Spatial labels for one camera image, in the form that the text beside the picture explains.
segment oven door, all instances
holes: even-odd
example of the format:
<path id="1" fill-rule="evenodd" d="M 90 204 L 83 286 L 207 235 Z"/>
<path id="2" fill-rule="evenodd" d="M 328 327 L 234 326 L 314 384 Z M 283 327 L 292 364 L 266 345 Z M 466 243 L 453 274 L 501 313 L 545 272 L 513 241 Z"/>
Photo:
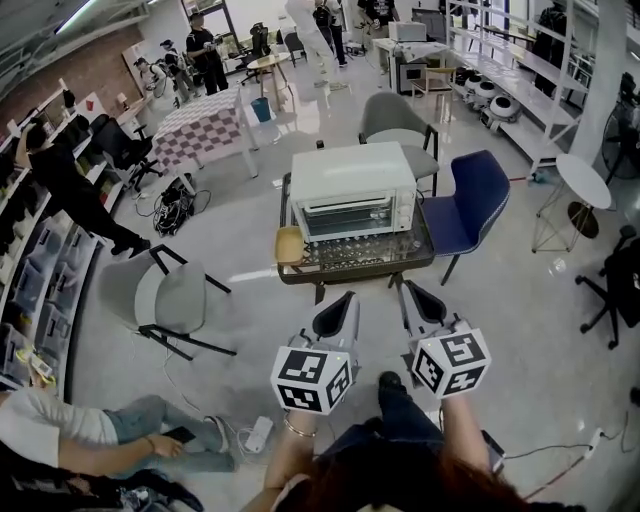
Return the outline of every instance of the oven door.
<path id="1" fill-rule="evenodd" d="M 301 213 L 309 241 L 391 232 L 394 200 L 394 195 L 381 193 L 363 200 L 307 204 Z"/>

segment navy blue chair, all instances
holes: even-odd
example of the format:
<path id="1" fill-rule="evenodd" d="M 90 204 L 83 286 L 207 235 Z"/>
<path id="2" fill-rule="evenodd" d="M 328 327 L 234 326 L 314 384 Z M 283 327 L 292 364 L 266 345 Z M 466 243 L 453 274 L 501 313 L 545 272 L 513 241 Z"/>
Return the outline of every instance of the navy blue chair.
<path id="1" fill-rule="evenodd" d="M 504 210 L 509 179 L 489 151 L 455 158 L 451 171 L 456 191 L 450 197 L 429 197 L 422 205 L 436 256 L 453 256 L 444 286 L 461 254 L 473 252 Z"/>

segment blue trash can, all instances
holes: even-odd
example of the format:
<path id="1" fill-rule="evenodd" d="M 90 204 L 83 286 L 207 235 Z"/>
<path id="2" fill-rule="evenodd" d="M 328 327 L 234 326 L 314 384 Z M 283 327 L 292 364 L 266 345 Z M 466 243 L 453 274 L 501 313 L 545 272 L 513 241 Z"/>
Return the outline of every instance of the blue trash can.
<path id="1" fill-rule="evenodd" d="M 256 113 L 258 121 L 261 123 L 271 121 L 271 110 L 269 109 L 269 100 L 267 98 L 258 98 L 257 100 L 253 100 L 251 102 L 251 107 Z"/>

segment brick wall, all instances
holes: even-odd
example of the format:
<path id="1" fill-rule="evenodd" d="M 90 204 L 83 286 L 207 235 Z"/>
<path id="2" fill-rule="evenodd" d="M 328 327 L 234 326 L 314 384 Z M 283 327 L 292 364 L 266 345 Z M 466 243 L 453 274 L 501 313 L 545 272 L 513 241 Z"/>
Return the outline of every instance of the brick wall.
<path id="1" fill-rule="evenodd" d="M 1 133 L 8 135 L 11 119 L 20 122 L 53 94 L 60 87 L 58 78 L 64 79 L 77 101 L 95 92 L 107 113 L 117 117 L 122 112 L 118 93 L 123 92 L 129 103 L 141 97 L 122 52 L 142 39 L 137 25 L 131 25 L 91 41 L 27 78 L 0 102 Z"/>

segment oven window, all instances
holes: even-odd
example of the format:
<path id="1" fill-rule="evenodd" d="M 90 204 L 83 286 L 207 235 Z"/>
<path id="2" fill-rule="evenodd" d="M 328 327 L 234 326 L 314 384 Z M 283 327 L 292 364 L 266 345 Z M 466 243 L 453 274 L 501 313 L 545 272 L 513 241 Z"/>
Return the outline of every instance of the oven window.
<path id="1" fill-rule="evenodd" d="M 336 206 L 330 211 L 303 210 L 310 236 L 323 236 L 353 231 L 390 228 L 393 221 L 393 198 L 374 206 Z"/>

